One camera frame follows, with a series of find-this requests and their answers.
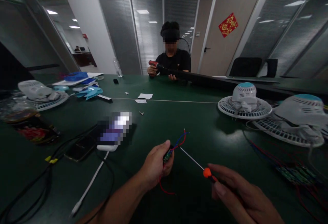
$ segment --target red decoration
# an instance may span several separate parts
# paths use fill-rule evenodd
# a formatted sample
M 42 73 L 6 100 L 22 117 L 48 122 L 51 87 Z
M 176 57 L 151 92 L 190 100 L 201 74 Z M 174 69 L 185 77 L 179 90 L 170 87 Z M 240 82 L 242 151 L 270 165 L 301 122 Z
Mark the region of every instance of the red decoration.
M 223 38 L 227 37 L 232 31 L 238 27 L 237 19 L 233 13 L 230 14 L 220 25 L 219 29 L 223 35 Z

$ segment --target black chair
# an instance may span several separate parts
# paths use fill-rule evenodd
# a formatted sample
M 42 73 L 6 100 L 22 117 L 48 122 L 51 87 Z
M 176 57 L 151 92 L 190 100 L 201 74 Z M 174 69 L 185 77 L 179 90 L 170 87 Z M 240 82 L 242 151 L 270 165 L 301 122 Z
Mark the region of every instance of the black chair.
M 262 66 L 261 58 L 236 58 L 229 76 L 256 77 Z
M 267 59 L 265 62 L 268 64 L 268 72 L 265 76 L 261 76 L 261 77 L 275 78 L 277 73 L 278 60 L 271 58 L 271 59 Z

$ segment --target screwdriver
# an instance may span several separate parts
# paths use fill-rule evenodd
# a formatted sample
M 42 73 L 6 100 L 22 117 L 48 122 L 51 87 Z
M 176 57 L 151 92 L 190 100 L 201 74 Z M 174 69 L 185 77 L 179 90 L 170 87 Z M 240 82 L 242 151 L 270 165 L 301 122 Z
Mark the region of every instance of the screwdriver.
M 188 156 L 191 158 L 191 160 L 193 160 L 202 170 L 203 170 L 203 175 L 205 178 L 209 179 L 213 184 L 215 182 L 220 182 L 222 185 L 224 185 L 225 187 L 227 187 L 231 192 L 233 192 L 236 197 L 238 198 L 238 200 L 242 203 L 242 205 L 245 205 L 245 202 L 243 201 L 242 197 L 240 196 L 239 192 L 232 188 L 231 186 L 229 186 L 225 181 L 222 180 L 218 180 L 214 175 L 212 175 L 212 172 L 209 168 L 203 168 L 202 166 L 200 166 L 199 163 L 196 162 L 195 159 L 193 159 L 184 149 L 182 149 L 182 147 L 180 147 L 180 149 Z

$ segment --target smartphone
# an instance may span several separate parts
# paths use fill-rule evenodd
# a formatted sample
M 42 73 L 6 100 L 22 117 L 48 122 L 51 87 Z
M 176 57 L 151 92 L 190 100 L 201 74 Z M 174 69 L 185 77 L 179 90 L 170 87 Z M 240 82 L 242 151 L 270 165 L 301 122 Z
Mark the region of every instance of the smartphone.
M 65 157 L 75 162 L 80 162 L 88 156 L 97 145 L 97 138 L 99 137 L 102 126 L 96 126 L 88 136 L 85 136 L 76 141 L 64 154 Z

